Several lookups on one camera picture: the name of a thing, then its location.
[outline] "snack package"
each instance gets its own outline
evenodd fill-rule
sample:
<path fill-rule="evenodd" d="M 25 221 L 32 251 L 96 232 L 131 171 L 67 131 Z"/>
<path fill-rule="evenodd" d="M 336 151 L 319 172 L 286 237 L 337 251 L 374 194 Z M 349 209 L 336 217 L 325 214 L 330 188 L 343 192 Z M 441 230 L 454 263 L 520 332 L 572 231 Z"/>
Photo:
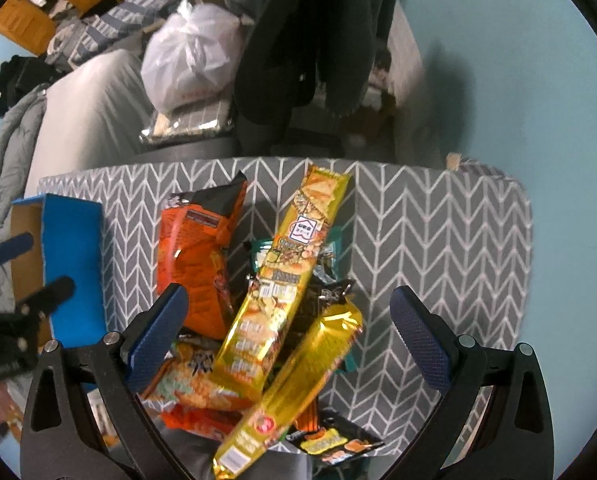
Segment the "snack package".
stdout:
<path fill-rule="evenodd" d="M 369 480 L 370 464 L 371 459 L 367 457 L 349 460 L 333 467 L 325 462 L 318 462 L 313 468 L 312 480 Z"/>
<path fill-rule="evenodd" d="M 233 90 L 229 85 L 220 94 L 182 105 L 168 114 L 154 112 L 150 127 L 141 131 L 141 142 L 166 146 L 227 135 L 234 126 Z"/>
<path fill-rule="evenodd" d="M 319 430 L 318 399 L 309 403 L 305 411 L 296 417 L 292 426 L 296 431 L 305 431 L 305 433 L 315 433 Z"/>
<path fill-rule="evenodd" d="M 185 327 L 223 339 L 234 318 L 224 251 L 243 206 L 247 180 L 174 193 L 162 213 L 158 243 L 158 286 L 180 283 L 190 297 Z"/>
<path fill-rule="evenodd" d="M 246 410 L 252 405 L 251 400 L 242 399 L 211 381 L 216 351 L 178 341 L 172 345 L 172 353 L 174 357 L 163 362 L 144 391 L 144 399 L 226 412 Z"/>
<path fill-rule="evenodd" d="M 272 248 L 273 241 L 273 238 L 264 238 L 262 240 L 254 240 L 251 242 L 250 257 L 254 272 L 258 272 L 262 267 L 267 253 Z M 339 268 L 341 248 L 342 229 L 339 226 L 334 226 L 329 229 L 327 239 L 318 253 L 316 265 L 312 271 L 313 275 L 321 282 L 328 284 L 337 282 L 341 279 L 341 270 Z"/>
<path fill-rule="evenodd" d="M 181 327 L 178 335 L 176 336 L 176 343 L 187 343 L 187 345 L 196 347 L 198 349 L 214 351 L 218 351 L 221 346 L 220 341 L 216 341 L 216 339 L 212 339 L 211 337 L 198 335 L 184 326 Z"/>
<path fill-rule="evenodd" d="M 242 416 L 240 412 L 217 412 L 189 408 L 182 404 L 176 404 L 172 410 L 161 413 L 161 419 L 168 428 L 189 431 L 219 442 L 226 439 Z"/>
<path fill-rule="evenodd" d="M 309 166 L 218 352 L 216 384 L 255 402 L 261 398 L 348 181 L 349 175 Z"/>
<path fill-rule="evenodd" d="M 87 400 L 90 403 L 96 426 L 101 433 L 102 441 L 105 443 L 105 446 L 114 447 L 119 444 L 120 438 L 110 420 L 110 415 L 107 412 L 105 403 L 102 401 L 100 390 L 96 388 L 95 390 L 88 392 Z"/>
<path fill-rule="evenodd" d="M 318 416 L 317 431 L 305 431 L 294 425 L 285 441 L 327 465 L 337 465 L 385 445 L 380 437 L 348 421 L 333 408 L 321 408 Z"/>
<path fill-rule="evenodd" d="M 218 480 L 236 478 L 278 442 L 316 398 L 361 328 L 360 310 L 349 302 L 323 312 L 261 401 L 216 451 L 213 468 Z"/>
<path fill-rule="evenodd" d="M 286 327 L 288 333 L 284 337 L 283 346 L 278 353 L 278 361 L 285 362 L 290 357 L 291 352 L 305 338 L 312 323 L 325 311 L 325 308 L 333 303 L 345 302 L 345 295 L 351 290 L 354 283 L 353 280 L 342 280 L 323 285 L 318 280 L 312 279 L 307 285 L 292 324 Z"/>

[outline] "orange snack bag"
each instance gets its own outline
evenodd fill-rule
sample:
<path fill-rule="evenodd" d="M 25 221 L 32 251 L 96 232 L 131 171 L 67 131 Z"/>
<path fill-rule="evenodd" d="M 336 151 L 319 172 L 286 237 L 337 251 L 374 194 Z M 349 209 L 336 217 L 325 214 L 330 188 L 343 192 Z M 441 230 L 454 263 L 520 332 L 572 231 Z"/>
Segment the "orange snack bag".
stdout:
<path fill-rule="evenodd" d="M 309 406 L 306 407 L 305 411 L 296 417 L 294 421 L 294 427 L 298 431 L 318 431 L 318 399 L 314 399 Z"/>
<path fill-rule="evenodd" d="M 162 212 L 157 292 L 180 283 L 190 297 L 184 325 L 223 339 L 234 319 L 224 251 L 243 206 L 247 179 L 198 191 L 174 193 Z"/>
<path fill-rule="evenodd" d="M 218 412 L 189 408 L 176 404 L 170 412 L 161 413 L 165 426 L 172 430 L 185 430 L 212 440 L 223 442 L 240 422 L 240 412 Z"/>

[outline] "metal screw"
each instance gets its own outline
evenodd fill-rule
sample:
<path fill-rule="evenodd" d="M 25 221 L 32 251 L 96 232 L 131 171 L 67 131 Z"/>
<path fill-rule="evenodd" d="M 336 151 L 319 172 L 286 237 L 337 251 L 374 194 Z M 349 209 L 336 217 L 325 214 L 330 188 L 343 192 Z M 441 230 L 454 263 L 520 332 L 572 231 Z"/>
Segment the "metal screw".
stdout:
<path fill-rule="evenodd" d="M 118 332 L 107 332 L 102 341 L 106 345 L 114 345 L 120 340 L 120 334 Z"/>
<path fill-rule="evenodd" d="M 534 349 L 527 343 L 521 343 L 518 345 L 518 349 L 520 350 L 520 353 L 524 355 L 531 355 L 534 353 Z"/>
<path fill-rule="evenodd" d="M 58 341 L 56 339 L 51 339 L 47 343 L 45 343 L 45 346 L 43 348 L 45 352 L 53 352 L 58 348 Z"/>
<path fill-rule="evenodd" d="M 458 343 L 465 348 L 472 348 L 476 345 L 476 340 L 470 335 L 463 334 L 458 338 Z"/>

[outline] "cardboard box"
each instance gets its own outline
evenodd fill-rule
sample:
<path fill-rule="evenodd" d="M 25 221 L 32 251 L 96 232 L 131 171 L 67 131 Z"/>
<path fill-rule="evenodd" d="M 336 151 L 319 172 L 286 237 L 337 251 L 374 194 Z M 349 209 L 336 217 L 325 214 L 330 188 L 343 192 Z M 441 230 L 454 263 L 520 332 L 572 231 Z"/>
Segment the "cardboard box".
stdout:
<path fill-rule="evenodd" d="M 94 344 L 105 335 L 101 273 L 102 206 L 96 202 L 46 194 L 12 203 L 12 236 L 29 232 L 32 250 L 12 261 L 16 301 L 43 285 L 69 276 L 73 297 L 41 326 L 39 346 L 52 336 L 64 347 Z"/>

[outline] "white plastic bag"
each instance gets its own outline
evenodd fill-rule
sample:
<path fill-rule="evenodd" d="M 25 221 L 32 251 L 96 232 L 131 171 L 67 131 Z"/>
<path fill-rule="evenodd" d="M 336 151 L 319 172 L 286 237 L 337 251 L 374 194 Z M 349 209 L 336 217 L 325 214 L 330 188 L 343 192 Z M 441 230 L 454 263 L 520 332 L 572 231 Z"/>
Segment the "white plastic bag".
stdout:
<path fill-rule="evenodd" d="M 165 114 L 215 95 L 234 80 L 242 51 L 236 16 L 183 0 L 147 44 L 141 69 L 147 96 Z"/>

